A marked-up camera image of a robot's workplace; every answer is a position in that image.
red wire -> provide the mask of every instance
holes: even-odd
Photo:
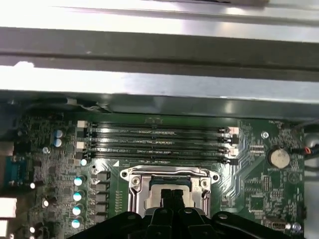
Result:
[[[308,147],[305,147],[305,152],[306,152],[306,154],[311,154],[311,153],[312,153],[312,152],[311,152],[311,149],[308,148]]]

cpu socket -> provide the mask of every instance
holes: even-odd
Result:
[[[162,207],[167,190],[182,194],[185,207],[199,208],[210,216],[210,187],[219,181],[218,173],[198,167],[140,165],[121,171],[129,183],[128,211],[141,216],[146,209]]]

motherboard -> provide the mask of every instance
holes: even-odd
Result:
[[[125,211],[161,207],[165,190],[211,217],[228,211],[302,234],[303,135],[287,122],[133,114],[25,115],[3,191],[32,193],[24,238],[66,239]]]

cable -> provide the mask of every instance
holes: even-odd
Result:
[[[305,171],[308,171],[308,172],[319,172],[319,167],[305,166]]]
[[[319,119],[314,119],[314,120],[311,120],[311,121],[300,123],[300,124],[294,126],[293,129],[303,128],[305,126],[316,124],[316,123],[319,123]]]

black ram slot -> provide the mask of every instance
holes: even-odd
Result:
[[[174,150],[170,148],[163,149],[145,149],[145,148],[135,148],[135,147],[101,147],[101,148],[91,148],[93,152],[100,153],[125,153],[125,154],[139,154],[139,155],[172,155],[172,156],[199,156],[199,157],[213,157],[220,155],[216,151],[202,151],[202,150]]]
[[[199,149],[199,150],[219,150],[220,147],[214,145],[217,141],[189,140],[189,139],[148,139],[148,138],[92,138],[92,145],[96,147],[141,147],[141,148],[170,148],[170,149]]]
[[[145,159],[145,160],[156,160],[156,159],[170,159],[170,160],[205,160],[213,162],[223,162],[228,159],[222,156],[178,156],[178,155],[164,155],[164,154],[132,154],[132,153],[112,153],[112,152],[95,152],[92,154],[92,158],[125,158],[125,159]]]
[[[103,127],[92,128],[90,135],[92,137],[109,137],[109,136],[125,136],[125,137],[151,137],[151,138],[187,138],[187,139],[216,139],[219,136],[217,131],[196,130],[196,129],[163,129],[163,128],[128,128],[128,127]]]
[[[168,125],[138,125],[138,124],[116,124],[116,123],[93,123],[94,128],[131,128],[135,130],[158,129],[166,131],[200,131],[212,133],[228,133],[228,127],[182,127],[182,126],[168,126]]]

